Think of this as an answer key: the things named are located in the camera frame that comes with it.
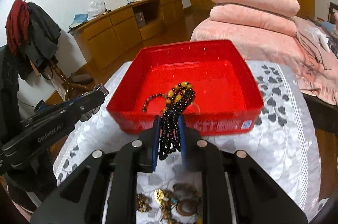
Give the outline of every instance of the sticker label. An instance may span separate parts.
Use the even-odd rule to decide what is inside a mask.
[[[251,126],[252,120],[247,120],[243,122],[241,129],[248,129]]]

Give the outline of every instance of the plastic bag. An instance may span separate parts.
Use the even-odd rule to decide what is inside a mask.
[[[92,1],[88,8],[88,18],[87,21],[90,21],[97,16],[105,12],[105,6],[103,0]]]
[[[318,42],[322,45],[323,49],[325,49],[326,52],[331,51],[328,46],[328,37],[323,32],[321,32],[318,28],[312,26],[306,27],[305,30],[308,31],[315,40],[318,39]]]

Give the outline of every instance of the metal screw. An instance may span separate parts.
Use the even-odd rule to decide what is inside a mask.
[[[92,156],[94,158],[100,158],[102,156],[103,152],[100,150],[93,151]]]
[[[142,146],[142,141],[141,140],[134,140],[133,142],[131,142],[131,145],[133,146],[133,147],[140,147],[140,146]]]
[[[197,141],[197,146],[199,147],[206,147],[208,145],[208,142],[205,140],[198,140]]]
[[[247,156],[247,153],[245,151],[237,151],[236,155],[239,158],[245,158]]]

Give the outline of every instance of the black cloth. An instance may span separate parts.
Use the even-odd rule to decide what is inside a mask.
[[[30,43],[24,43],[19,46],[19,53],[15,57],[15,67],[22,80],[26,80],[33,71],[29,60],[35,64],[42,74],[45,68],[48,67],[50,59],[57,63],[54,55],[58,50],[57,44],[61,35],[60,27],[40,6],[35,3],[28,3],[28,10],[30,17],[28,26]]]
[[[58,50],[60,27],[35,3],[28,3],[30,23],[29,44],[22,44],[19,51],[40,67],[45,59],[50,60]]]

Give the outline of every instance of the hanging clothes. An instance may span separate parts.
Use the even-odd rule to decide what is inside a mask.
[[[7,44],[16,58],[22,80],[33,72],[31,63],[43,75],[50,59],[57,63],[55,53],[60,31],[57,23],[40,6],[14,1],[6,23]]]
[[[32,61],[37,68],[45,59],[50,60],[58,50],[57,44],[61,28],[35,3],[28,3],[30,14],[29,44],[22,44],[20,52]]]
[[[17,48],[22,43],[29,43],[28,34],[29,10],[23,0],[15,0],[6,22],[7,44],[16,55]]]

